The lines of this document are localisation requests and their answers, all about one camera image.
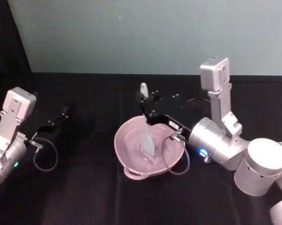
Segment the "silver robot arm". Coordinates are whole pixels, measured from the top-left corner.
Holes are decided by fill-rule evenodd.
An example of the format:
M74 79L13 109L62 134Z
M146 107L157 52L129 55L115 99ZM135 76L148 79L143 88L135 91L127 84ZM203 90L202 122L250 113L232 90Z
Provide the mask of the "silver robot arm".
M282 189L282 142L240 138L242 125L231 112L229 59L213 57L203 63L201 86L211 99L212 120L203 118L192 129L188 143L204 157L236 171L234 181L244 193L264 195L274 182ZM282 225L282 201L270 210L274 225Z
M31 115L35 103L36 97L19 87L7 92L3 109L0 112L0 183L18 165L18 161L26 153L27 138L18 132L18 129Z

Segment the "pink bowl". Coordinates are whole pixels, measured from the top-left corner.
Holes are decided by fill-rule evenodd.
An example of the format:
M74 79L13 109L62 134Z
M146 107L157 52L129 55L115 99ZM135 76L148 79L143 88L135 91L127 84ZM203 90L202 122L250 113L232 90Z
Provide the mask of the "pink bowl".
M174 131L164 124L149 127L149 134L156 150L156 155L151 157L141 150L144 128L144 117L136 116L122 124L114 138L115 152L124 167L124 174L133 180L143 180L167 171L161 158L162 144ZM167 139L163 152L169 168L181 159L184 148L184 142L178 143Z

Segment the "bowl handle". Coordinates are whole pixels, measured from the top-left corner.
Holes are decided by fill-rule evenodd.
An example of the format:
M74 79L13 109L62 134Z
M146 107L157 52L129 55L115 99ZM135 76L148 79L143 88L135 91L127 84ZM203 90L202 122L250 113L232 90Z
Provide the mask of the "bowl handle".
M128 167L123 168L124 174L132 180L144 180L149 177L148 173L131 171Z

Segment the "black tablecloth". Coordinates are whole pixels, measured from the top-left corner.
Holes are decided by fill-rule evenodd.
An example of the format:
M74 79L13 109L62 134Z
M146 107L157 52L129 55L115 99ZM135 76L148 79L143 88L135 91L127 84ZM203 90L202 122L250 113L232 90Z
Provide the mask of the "black tablecloth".
M232 76L231 81L232 110L243 137L282 141L282 77ZM262 197L244 195L233 173L195 155L182 176L133 181L123 174L113 139L123 122L140 114L135 92L141 82L165 95L203 96L199 76L189 75L33 74L25 81L0 76L0 110L6 91L16 85L38 92L24 133L59 115L65 104L74 107L65 125L45 135L59 151L58 167L38 171L28 149L0 185L0 225L271 224L268 211L282 199L276 185ZM175 169L185 163L182 159Z

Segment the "black cloth backdrop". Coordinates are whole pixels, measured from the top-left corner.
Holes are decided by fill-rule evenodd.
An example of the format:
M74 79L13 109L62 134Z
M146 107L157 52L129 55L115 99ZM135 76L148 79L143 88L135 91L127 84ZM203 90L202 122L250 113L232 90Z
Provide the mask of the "black cloth backdrop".
M243 137L282 141L282 77L231 80ZM0 110L10 88L37 91L35 111L21 127L31 134L65 104L74 107L65 125L43 135L58 148L58 167L38 171L29 148L0 185L0 225L271 224L268 211L282 199L276 185L265 196L247 196L235 187L233 173L205 165L192 150L191 169L183 176L166 173L139 182L125 177L113 138L124 121L141 113L134 99L141 82L167 96L203 96L199 76L31 74L7 0L0 1ZM182 159L175 169L184 166Z

